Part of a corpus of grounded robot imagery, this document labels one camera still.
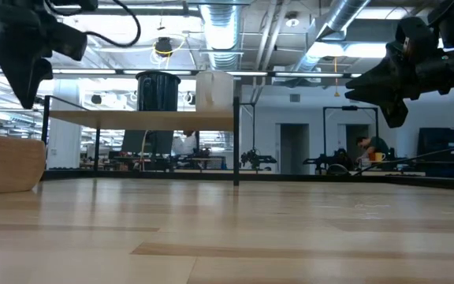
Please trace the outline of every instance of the man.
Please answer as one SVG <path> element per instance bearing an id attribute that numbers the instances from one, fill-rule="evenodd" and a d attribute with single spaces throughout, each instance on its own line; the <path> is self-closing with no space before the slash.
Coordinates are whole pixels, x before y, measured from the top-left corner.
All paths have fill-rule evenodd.
<path id="1" fill-rule="evenodd" d="M 356 159 L 357 161 L 363 158 L 368 158 L 369 154 L 371 153 L 384 153 L 385 155 L 388 156 L 389 152 L 388 145 L 380 137 L 376 136 L 372 138 L 357 137 L 356 145 L 366 150 L 360 157 Z"/>
<path id="2" fill-rule="evenodd" d="M 172 150 L 176 155 L 190 155 L 194 153 L 197 140 L 195 139 L 195 132 L 191 130 L 183 131 L 187 137 L 182 140 L 180 137 L 175 137 L 173 140 Z"/>

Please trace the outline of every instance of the silver duct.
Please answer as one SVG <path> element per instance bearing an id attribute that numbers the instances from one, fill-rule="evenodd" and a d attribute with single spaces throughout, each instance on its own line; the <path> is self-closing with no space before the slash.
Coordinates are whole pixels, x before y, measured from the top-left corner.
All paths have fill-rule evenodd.
<path id="1" fill-rule="evenodd" d="M 321 39 L 334 32 L 345 30 L 369 2 L 370 0 L 333 0 L 324 25 L 315 27 L 318 31 L 315 38 Z M 314 56 L 310 50 L 311 47 L 294 66 L 294 71 L 311 72 L 318 64 L 321 58 Z"/>
<path id="2" fill-rule="evenodd" d="M 240 7 L 201 5 L 199 9 L 204 19 L 204 36 L 208 49 L 236 49 L 240 31 Z M 209 56 L 212 69 L 236 70 L 239 67 L 238 54 L 210 53 Z"/>

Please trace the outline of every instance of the white bin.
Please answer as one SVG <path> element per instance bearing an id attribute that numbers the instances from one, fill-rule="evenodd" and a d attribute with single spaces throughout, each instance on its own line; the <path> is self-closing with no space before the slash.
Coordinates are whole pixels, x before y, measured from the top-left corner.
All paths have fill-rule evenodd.
<path id="1" fill-rule="evenodd" d="M 232 111 L 234 77 L 222 71 L 195 76 L 195 111 Z"/>

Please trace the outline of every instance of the wooden floor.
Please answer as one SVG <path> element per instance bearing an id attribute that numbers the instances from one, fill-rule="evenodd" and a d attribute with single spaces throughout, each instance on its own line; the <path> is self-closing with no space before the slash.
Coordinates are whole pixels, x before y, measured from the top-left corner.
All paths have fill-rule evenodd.
<path id="1" fill-rule="evenodd" d="M 0 194 L 0 284 L 454 284 L 454 191 L 81 179 Z"/>

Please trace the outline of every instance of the white shirt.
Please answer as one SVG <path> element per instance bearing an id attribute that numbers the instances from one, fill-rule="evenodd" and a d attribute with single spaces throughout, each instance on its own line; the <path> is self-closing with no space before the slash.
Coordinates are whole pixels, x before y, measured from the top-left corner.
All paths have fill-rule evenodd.
<path id="1" fill-rule="evenodd" d="M 176 137 L 173 139 L 173 146 L 171 149 L 173 150 L 174 154 L 176 155 L 190 155 L 194 154 L 194 148 L 197 144 L 197 140 L 195 139 L 195 133 L 191 136 L 181 140 L 180 137 Z"/>

